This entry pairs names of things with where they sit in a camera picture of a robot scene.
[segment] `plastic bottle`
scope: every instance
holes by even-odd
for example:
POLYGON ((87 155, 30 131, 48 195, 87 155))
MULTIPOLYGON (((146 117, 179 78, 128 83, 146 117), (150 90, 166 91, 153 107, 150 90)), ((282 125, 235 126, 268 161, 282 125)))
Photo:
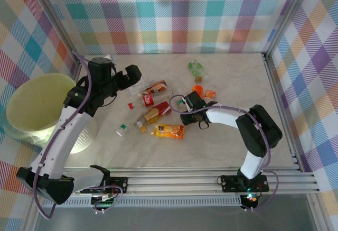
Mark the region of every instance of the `plastic bottle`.
POLYGON ((173 91, 160 92, 158 95, 146 94, 142 95, 142 99, 128 103, 130 109, 134 107, 150 107, 158 104, 166 99, 170 99, 174 95, 173 91))
POLYGON ((193 86, 191 92, 194 92, 194 91, 196 91, 199 94, 199 96, 201 97, 201 99, 203 99, 203 87, 202 86, 200 86, 200 85, 193 86))
POLYGON ((212 91, 212 90, 205 91, 204 100, 205 100, 206 103, 214 101, 215 98, 216 98, 216 92, 215 91, 212 91))
POLYGON ((165 80, 160 80, 158 82, 155 82, 148 88, 144 89, 142 92, 138 93, 137 96, 139 98, 142 98, 143 95, 148 95, 148 94, 157 95, 167 89, 168 89, 168 84, 165 82, 165 80))
POLYGON ((153 124, 169 115, 171 111, 169 103, 165 100, 143 113, 134 125, 142 128, 146 124, 153 124))
POLYGON ((203 65, 201 65, 197 60, 192 60, 188 64, 188 69, 192 73, 193 76, 195 76, 195 82, 201 83, 202 81, 208 81, 210 79, 210 76, 205 71, 203 65))
POLYGON ((121 124, 121 126, 116 130, 116 133, 123 137, 130 129, 129 124, 125 125, 125 124, 121 124))
POLYGON ((153 82, 148 79, 147 76, 142 75, 138 83, 128 87, 125 91, 127 95, 135 95, 140 93, 143 89, 146 89, 148 86, 151 86, 153 82))

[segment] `juice bottle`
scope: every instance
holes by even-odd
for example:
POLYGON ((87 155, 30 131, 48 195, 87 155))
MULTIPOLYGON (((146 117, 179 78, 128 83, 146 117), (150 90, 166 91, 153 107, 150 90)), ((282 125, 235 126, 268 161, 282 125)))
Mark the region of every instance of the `juice bottle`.
POLYGON ((192 87, 192 92, 196 91, 199 96, 201 97, 201 99, 203 99, 203 87, 200 85, 195 85, 192 87))
POLYGON ((146 124, 153 124, 162 117, 169 115, 171 111, 169 103, 165 100, 143 113, 134 125, 141 128, 146 124))
POLYGON ((165 82, 165 80, 160 80, 154 84, 152 84, 150 87, 148 87, 147 89, 143 90, 142 92, 138 93, 138 97, 142 98, 143 95, 155 95, 157 93, 163 92, 168 88, 167 83, 165 82))

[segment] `metal corner post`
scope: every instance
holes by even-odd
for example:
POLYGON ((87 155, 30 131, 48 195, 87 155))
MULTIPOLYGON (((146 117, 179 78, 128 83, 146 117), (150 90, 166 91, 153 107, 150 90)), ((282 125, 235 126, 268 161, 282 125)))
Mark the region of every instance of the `metal corner post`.
POLYGON ((77 63, 76 69, 74 72, 74 78, 77 80, 77 77, 80 73, 81 67, 79 66, 79 60, 71 53, 72 50, 76 50, 73 42, 71 41, 70 37, 68 36, 68 33, 66 32, 65 28, 63 27, 58 15, 56 14, 55 10, 53 9, 51 3, 49 0, 38 0, 48 16, 49 20, 51 21, 52 25, 54 26, 55 30, 59 34, 62 42, 64 43, 67 51, 71 54, 73 60, 77 63))
POLYGON ((266 51, 266 58, 267 60, 271 58, 273 52, 278 47, 283 35, 285 34, 290 22, 293 20, 294 16, 296 15, 299 7, 301 6, 303 0, 292 0, 281 23, 278 27, 271 43, 266 51))

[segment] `yellow snack bag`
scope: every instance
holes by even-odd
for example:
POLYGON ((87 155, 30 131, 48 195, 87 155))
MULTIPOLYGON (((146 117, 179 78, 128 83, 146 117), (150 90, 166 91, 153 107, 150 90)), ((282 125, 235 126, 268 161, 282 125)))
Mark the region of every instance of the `yellow snack bag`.
POLYGON ((157 137, 172 137, 182 139, 184 134, 183 125, 165 125, 159 124, 156 130, 152 131, 157 137))

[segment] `gray floor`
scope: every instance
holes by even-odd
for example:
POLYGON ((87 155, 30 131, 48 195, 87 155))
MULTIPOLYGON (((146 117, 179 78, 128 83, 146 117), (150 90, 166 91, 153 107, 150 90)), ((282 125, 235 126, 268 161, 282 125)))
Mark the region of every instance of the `gray floor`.
POLYGON ((51 220, 39 217, 35 230, 312 231, 316 228, 305 195, 277 195, 255 213, 243 212, 239 207, 119 207, 95 215, 90 208, 57 208, 51 220))

